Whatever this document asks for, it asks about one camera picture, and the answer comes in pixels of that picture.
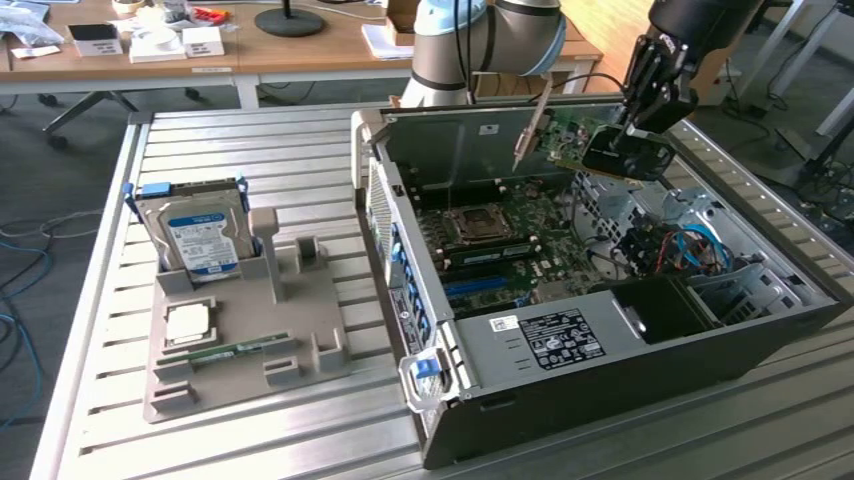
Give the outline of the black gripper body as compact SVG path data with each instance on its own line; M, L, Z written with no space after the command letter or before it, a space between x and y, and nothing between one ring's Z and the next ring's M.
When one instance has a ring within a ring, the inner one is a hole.
M669 37L696 49L721 49L757 9L757 0L653 1L648 20Z

